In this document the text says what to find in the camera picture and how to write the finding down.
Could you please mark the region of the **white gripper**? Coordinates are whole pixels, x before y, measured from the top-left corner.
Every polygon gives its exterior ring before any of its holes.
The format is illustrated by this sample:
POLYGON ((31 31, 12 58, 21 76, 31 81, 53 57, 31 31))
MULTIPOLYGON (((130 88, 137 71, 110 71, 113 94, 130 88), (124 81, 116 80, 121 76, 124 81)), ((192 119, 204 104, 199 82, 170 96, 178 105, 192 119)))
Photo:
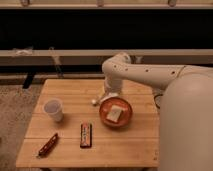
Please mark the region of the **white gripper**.
POLYGON ((104 80, 104 92, 101 94, 100 102, 121 94, 122 80, 114 77, 106 77, 104 80))

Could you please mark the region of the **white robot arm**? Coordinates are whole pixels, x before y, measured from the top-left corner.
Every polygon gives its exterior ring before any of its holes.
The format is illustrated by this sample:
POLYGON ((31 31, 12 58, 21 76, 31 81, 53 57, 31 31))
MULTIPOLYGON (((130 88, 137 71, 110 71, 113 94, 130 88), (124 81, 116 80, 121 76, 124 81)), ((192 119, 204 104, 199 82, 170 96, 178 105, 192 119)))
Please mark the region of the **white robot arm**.
POLYGON ((121 52, 102 64, 104 91, 131 80, 163 91, 158 171, 213 171, 213 68, 134 64, 121 52))

